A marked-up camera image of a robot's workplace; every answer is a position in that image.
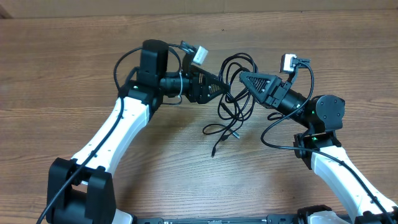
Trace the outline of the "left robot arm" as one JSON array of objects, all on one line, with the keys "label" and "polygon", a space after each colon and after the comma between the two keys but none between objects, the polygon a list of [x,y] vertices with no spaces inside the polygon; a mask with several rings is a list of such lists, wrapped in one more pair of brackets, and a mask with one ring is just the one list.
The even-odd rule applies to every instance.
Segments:
[{"label": "left robot arm", "polygon": [[113,175],[137,133],[162,105],[163,98],[186,96],[205,104],[230,87],[200,68],[207,50],[186,42],[179,45],[145,40],[138,48],[140,64],[123,85],[108,119],[94,137],[69,160],[50,166],[47,205],[42,223],[136,223],[137,218],[116,206]]}]

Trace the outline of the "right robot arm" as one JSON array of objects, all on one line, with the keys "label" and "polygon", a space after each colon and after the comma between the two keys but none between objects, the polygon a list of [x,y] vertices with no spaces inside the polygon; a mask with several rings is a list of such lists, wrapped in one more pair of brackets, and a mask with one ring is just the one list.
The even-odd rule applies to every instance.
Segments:
[{"label": "right robot arm", "polygon": [[304,97],[291,89],[291,75],[283,82],[276,75],[243,72],[240,81],[258,103],[274,109],[268,133],[291,119],[305,127],[295,134],[289,150],[301,158],[337,196],[353,223],[397,223],[397,204],[380,193],[349,159],[336,131],[343,127],[345,101],[335,95]]}]

